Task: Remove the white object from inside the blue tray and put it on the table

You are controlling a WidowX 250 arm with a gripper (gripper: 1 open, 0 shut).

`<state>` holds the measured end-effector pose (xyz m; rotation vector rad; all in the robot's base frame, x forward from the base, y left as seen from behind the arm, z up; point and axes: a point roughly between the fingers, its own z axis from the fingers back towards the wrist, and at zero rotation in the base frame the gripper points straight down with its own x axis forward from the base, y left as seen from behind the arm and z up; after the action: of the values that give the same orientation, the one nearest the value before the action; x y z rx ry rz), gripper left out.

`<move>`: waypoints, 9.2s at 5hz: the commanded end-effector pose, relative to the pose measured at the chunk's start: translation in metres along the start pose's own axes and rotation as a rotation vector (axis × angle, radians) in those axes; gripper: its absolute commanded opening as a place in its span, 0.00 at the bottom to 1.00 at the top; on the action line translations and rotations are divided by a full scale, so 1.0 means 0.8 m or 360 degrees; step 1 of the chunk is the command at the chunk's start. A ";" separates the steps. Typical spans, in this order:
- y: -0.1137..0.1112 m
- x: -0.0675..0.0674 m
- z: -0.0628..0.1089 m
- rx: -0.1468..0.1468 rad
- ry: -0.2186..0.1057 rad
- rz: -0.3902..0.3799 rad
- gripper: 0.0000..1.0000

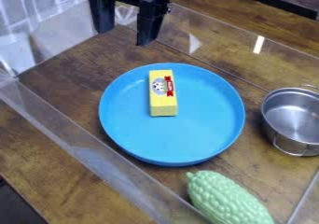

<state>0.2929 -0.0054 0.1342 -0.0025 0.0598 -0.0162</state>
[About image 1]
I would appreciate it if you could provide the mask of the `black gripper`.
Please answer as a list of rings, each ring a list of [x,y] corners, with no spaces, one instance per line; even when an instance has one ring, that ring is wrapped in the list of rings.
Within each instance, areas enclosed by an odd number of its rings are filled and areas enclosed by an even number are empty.
[[[106,33],[115,27],[115,3],[140,4],[138,15],[138,46],[153,42],[161,33],[165,15],[170,12],[170,0],[88,0],[95,29]]]

